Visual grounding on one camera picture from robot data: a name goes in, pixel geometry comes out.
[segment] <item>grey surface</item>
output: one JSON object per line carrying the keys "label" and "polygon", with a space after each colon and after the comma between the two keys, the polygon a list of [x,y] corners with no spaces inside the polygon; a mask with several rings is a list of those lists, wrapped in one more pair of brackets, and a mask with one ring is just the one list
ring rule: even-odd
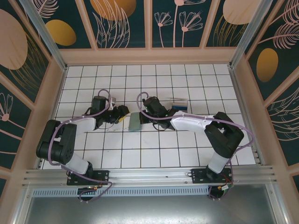
{"label": "grey surface", "polygon": [[207,196],[33,198],[27,224],[273,224],[265,187],[235,186],[221,201]]}

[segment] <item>metal extrusion bar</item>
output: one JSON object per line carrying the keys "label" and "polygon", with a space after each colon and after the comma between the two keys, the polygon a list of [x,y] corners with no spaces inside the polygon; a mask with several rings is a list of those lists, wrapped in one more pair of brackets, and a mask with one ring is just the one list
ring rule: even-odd
{"label": "metal extrusion bar", "polygon": [[[187,176],[192,168],[199,167],[110,169],[109,181],[114,183],[114,187],[192,186],[194,184]],[[235,184],[267,184],[276,181],[272,166],[233,166],[233,172]],[[24,188],[70,188],[66,185],[66,179],[63,170],[28,170],[22,185]]]}

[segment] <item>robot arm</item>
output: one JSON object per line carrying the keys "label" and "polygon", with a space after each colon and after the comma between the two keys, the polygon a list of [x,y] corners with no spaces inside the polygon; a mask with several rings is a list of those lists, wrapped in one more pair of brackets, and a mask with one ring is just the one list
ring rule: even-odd
{"label": "robot arm", "polygon": [[[186,114],[174,109],[166,110],[156,97],[150,97],[142,101],[147,109],[147,112],[145,110],[143,112],[152,117],[165,118]],[[218,112],[215,116],[208,117],[233,122],[223,112]],[[216,121],[184,116],[167,120],[155,120],[145,117],[142,113],[139,114],[139,118],[142,124],[153,123],[160,125],[164,129],[192,131],[206,135],[215,151],[206,168],[206,175],[210,180],[217,179],[218,174],[222,172],[244,138],[243,132],[238,127]]]}
{"label": "robot arm", "polygon": [[[88,108],[84,115],[93,115],[102,111],[107,103],[107,99],[102,96],[93,98],[92,106]],[[112,110],[107,110],[99,116],[82,118],[76,121],[66,123],[55,136],[51,150],[51,159],[53,163],[64,165],[69,170],[75,171],[81,175],[92,178],[93,167],[88,161],[83,160],[74,154],[76,136],[93,131],[99,128],[104,122],[117,124],[129,113],[126,106],[120,105]],[[60,125],[60,121],[49,120],[43,131],[42,137],[36,149],[36,155],[39,158],[48,160],[48,151],[50,140],[55,129]]]}

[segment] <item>dark teal wallpaper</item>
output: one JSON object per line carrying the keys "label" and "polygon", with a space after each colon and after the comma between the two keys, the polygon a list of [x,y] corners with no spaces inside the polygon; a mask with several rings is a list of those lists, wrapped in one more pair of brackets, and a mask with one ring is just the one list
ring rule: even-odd
{"label": "dark teal wallpaper", "polygon": [[145,48],[143,0],[84,0],[98,48]]}
{"label": "dark teal wallpaper", "polygon": [[297,191],[298,191],[298,193],[299,193],[299,175],[295,175],[295,176],[293,176],[293,180],[294,180],[294,182],[295,182]]}
{"label": "dark teal wallpaper", "polygon": [[49,61],[8,0],[0,4],[0,72],[35,102]]}
{"label": "dark teal wallpaper", "polygon": [[299,163],[299,79],[267,109],[287,164]]}
{"label": "dark teal wallpaper", "polygon": [[91,48],[75,0],[33,0],[59,49]]}
{"label": "dark teal wallpaper", "polygon": [[256,33],[253,35],[251,41],[249,42],[247,48],[245,49],[245,54],[247,54],[247,52],[248,52],[249,49],[251,48],[253,42],[254,42],[255,39],[256,39],[256,36],[259,34],[259,32],[261,31],[261,29],[263,28],[263,26],[264,26],[266,20],[268,19],[269,15],[270,15],[270,13],[272,12],[272,10],[273,10],[274,6],[276,5],[276,3],[277,3],[277,0],[273,0],[272,4],[271,4],[271,6],[270,6],[270,9],[268,10],[267,14],[265,15],[263,21],[261,22],[261,25],[260,25],[259,28],[257,29]]}
{"label": "dark teal wallpaper", "polygon": [[6,184],[6,180],[0,178],[0,198],[1,198],[2,192],[4,190],[5,184]]}
{"label": "dark teal wallpaper", "polygon": [[10,169],[31,110],[0,84],[0,167]]}
{"label": "dark teal wallpaper", "polygon": [[199,47],[210,6],[211,0],[153,0],[153,48]]}
{"label": "dark teal wallpaper", "polygon": [[286,0],[249,58],[263,99],[299,66],[299,4]]}
{"label": "dark teal wallpaper", "polygon": [[258,0],[220,0],[206,46],[236,47],[258,3]]}

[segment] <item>white tile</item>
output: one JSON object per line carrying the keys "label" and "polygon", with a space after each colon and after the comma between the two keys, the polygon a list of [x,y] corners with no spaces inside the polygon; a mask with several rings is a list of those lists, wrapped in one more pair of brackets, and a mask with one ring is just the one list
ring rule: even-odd
{"label": "white tile", "polygon": [[89,107],[91,107],[91,103],[76,103],[74,110],[74,117],[80,117],[84,114]]}
{"label": "white tile", "polygon": [[49,164],[48,161],[44,160],[43,169],[61,169],[61,167],[60,166],[52,166]]}
{"label": "white tile", "polygon": [[239,165],[255,165],[251,147],[245,147],[236,153]]}
{"label": "white tile", "polygon": [[178,147],[193,148],[196,147],[194,132],[178,132]]}
{"label": "white tile", "polygon": [[186,74],[185,65],[183,65],[183,64],[171,64],[170,68],[171,68],[171,74],[173,76]]}
{"label": "white tile", "polygon": [[80,134],[75,138],[75,150],[84,150],[86,141],[86,133]]}
{"label": "white tile", "polygon": [[216,79],[216,76],[202,76],[202,82],[204,87],[213,87],[213,86],[218,86],[218,82]]}
{"label": "white tile", "polygon": [[83,77],[80,81],[80,89],[94,89],[95,77]]}
{"label": "white tile", "polygon": [[129,131],[129,124],[130,124],[130,116],[126,116],[123,120],[123,131],[128,132]]}
{"label": "white tile", "polygon": [[77,96],[77,102],[92,102],[93,100],[93,90],[79,90]]}
{"label": "white tile", "polygon": [[177,148],[177,132],[160,132],[160,148]]}
{"label": "white tile", "polygon": [[199,165],[201,167],[205,167],[211,161],[211,158],[214,154],[214,149],[211,148],[198,148],[199,155]]}
{"label": "white tile", "polygon": [[225,113],[241,113],[237,100],[224,100]]}
{"label": "white tile", "polygon": [[160,150],[161,167],[179,167],[177,148],[162,148]]}
{"label": "white tile", "polygon": [[141,132],[141,148],[159,148],[158,132]]}
{"label": "white tile", "polygon": [[122,132],[123,122],[119,122],[118,124],[105,124],[105,131],[106,132]]}
{"label": "white tile", "polygon": [[97,77],[95,80],[95,89],[109,89],[111,77]]}
{"label": "white tile", "polygon": [[141,77],[127,77],[126,88],[140,88],[141,87]]}
{"label": "white tile", "polygon": [[97,75],[97,66],[84,66],[82,77],[94,77]]}
{"label": "white tile", "polygon": [[72,117],[74,113],[75,103],[59,104],[57,117]]}
{"label": "white tile", "polygon": [[104,133],[87,133],[85,149],[103,149]]}
{"label": "white tile", "polygon": [[156,88],[156,76],[143,76],[141,78],[141,87],[142,88]]}
{"label": "white tile", "polygon": [[112,76],[126,76],[127,66],[126,65],[113,65]]}
{"label": "white tile", "polygon": [[205,92],[203,87],[191,87],[189,88],[190,100],[205,100]]}
{"label": "white tile", "polygon": [[236,155],[234,155],[231,159],[231,163],[233,166],[237,166],[238,165],[238,160],[237,160],[237,157]]}
{"label": "white tile", "polygon": [[142,76],[155,76],[156,75],[156,66],[154,64],[146,64],[141,66],[141,75]]}
{"label": "white tile", "polygon": [[201,75],[187,76],[188,87],[202,87]]}
{"label": "white tile", "polygon": [[130,113],[132,112],[139,112],[139,109],[137,107],[137,103],[136,102],[125,102],[125,106],[128,107]]}
{"label": "white tile", "polygon": [[214,67],[212,64],[200,64],[200,73],[202,75],[215,75]]}
{"label": "white tile", "polygon": [[111,70],[112,70],[111,65],[98,66],[97,76],[98,77],[111,76]]}
{"label": "white tile", "polygon": [[217,114],[218,112],[224,112],[222,100],[207,100],[207,107],[209,114]]}
{"label": "white tile", "polygon": [[[157,96],[157,89],[156,88],[142,88],[141,92],[147,92],[149,97],[156,97]],[[139,101],[141,101],[143,98],[146,98],[145,94],[142,94],[139,98]]]}
{"label": "white tile", "polygon": [[189,99],[188,88],[173,88],[173,97],[180,99]]}
{"label": "white tile", "polygon": [[105,133],[104,149],[121,149],[122,133]]}
{"label": "white tile", "polygon": [[220,87],[220,93],[222,99],[237,99],[233,87]]}
{"label": "white tile", "polygon": [[199,160],[197,148],[180,148],[179,160],[181,163],[181,167],[198,167]]}
{"label": "white tile", "polygon": [[236,124],[245,126],[243,117],[241,114],[228,114],[228,117]]}
{"label": "white tile", "polygon": [[104,150],[102,169],[121,168],[121,150]]}
{"label": "white tile", "polygon": [[157,76],[157,87],[172,87],[171,76]]}
{"label": "white tile", "polygon": [[127,65],[127,76],[140,76],[141,65]]}
{"label": "white tile", "polygon": [[125,132],[122,140],[123,149],[140,149],[140,132]]}
{"label": "white tile", "polygon": [[74,152],[77,156],[79,156],[81,159],[83,159],[84,150],[77,150]]}
{"label": "white tile", "polygon": [[125,89],[110,89],[109,92],[112,97],[116,98],[117,102],[125,101]]}
{"label": "white tile", "polygon": [[171,74],[169,64],[157,64],[156,70],[157,70],[157,76],[168,76]]}
{"label": "white tile", "polygon": [[172,76],[173,87],[187,87],[186,76]]}
{"label": "white tile", "polygon": [[58,121],[61,121],[61,122],[66,121],[66,120],[70,120],[70,119],[72,119],[72,118],[71,117],[68,117],[68,118],[58,118],[58,117],[56,117],[55,118],[55,120],[58,120]]}
{"label": "white tile", "polygon": [[212,147],[209,139],[204,132],[196,132],[195,136],[197,147]]}
{"label": "white tile", "polygon": [[60,103],[76,102],[78,90],[63,90],[60,98]]}
{"label": "white tile", "polygon": [[156,131],[156,129],[153,127],[153,124],[152,123],[149,123],[149,124],[143,124],[141,126],[141,130],[142,131],[147,131],[147,132],[154,132]]}
{"label": "white tile", "polygon": [[103,150],[85,150],[84,160],[92,163],[94,169],[101,169]]}
{"label": "white tile", "polygon": [[214,68],[217,75],[229,74],[227,64],[214,64]]}
{"label": "white tile", "polygon": [[80,78],[66,78],[64,83],[64,90],[78,89]]}
{"label": "white tile", "polygon": [[142,168],[160,167],[160,150],[142,149],[141,167]]}
{"label": "white tile", "polygon": [[126,86],[126,77],[111,77],[111,89],[121,89]]}
{"label": "white tile", "polygon": [[248,134],[245,130],[242,130],[242,132],[244,134],[244,138],[240,142],[240,146],[245,146],[247,143],[249,143],[249,138],[248,138]]}
{"label": "white tile", "polygon": [[141,92],[141,89],[126,89],[126,101],[136,102],[138,94]]}
{"label": "white tile", "polygon": [[217,75],[217,80],[218,80],[219,86],[233,86],[232,79],[230,78],[230,75],[228,75],[228,76]]}
{"label": "white tile", "polygon": [[121,168],[140,168],[140,149],[123,150]]}
{"label": "white tile", "polygon": [[205,100],[196,100],[191,102],[192,114],[208,114],[207,105]]}
{"label": "white tile", "polygon": [[219,87],[204,87],[206,99],[221,99]]}
{"label": "white tile", "polygon": [[173,98],[172,88],[158,88],[157,90],[159,100],[170,100]]}
{"label": "white tile", "polygon": [[71,66],[67,71],[67,77],[81,77],[83,66]]}
{"label": "white tile", "polygon": [[186,75],[200,75],[198,64],[185,64]]}

